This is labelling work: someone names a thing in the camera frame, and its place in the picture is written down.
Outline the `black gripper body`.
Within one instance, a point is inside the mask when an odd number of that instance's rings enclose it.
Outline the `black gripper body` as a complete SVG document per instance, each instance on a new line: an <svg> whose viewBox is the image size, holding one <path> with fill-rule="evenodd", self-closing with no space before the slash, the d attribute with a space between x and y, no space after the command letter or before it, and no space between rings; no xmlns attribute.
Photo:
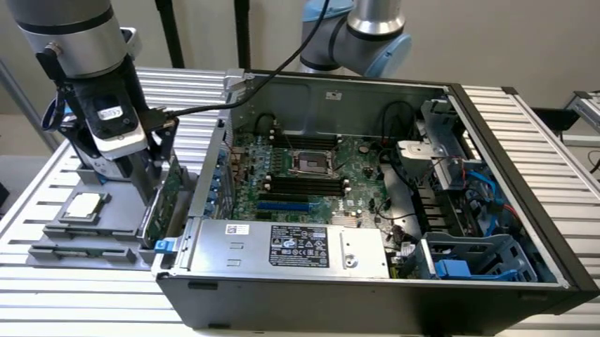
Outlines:
<svg viewBox="0 0 600 337"><path fill-rule="evenodd" d="M66 74L64 84L71 89L67 104L76 119L62 124L62 135L70 139L145 139L139 113L149 106L133 67L116 67L87 77Z"/></svg>

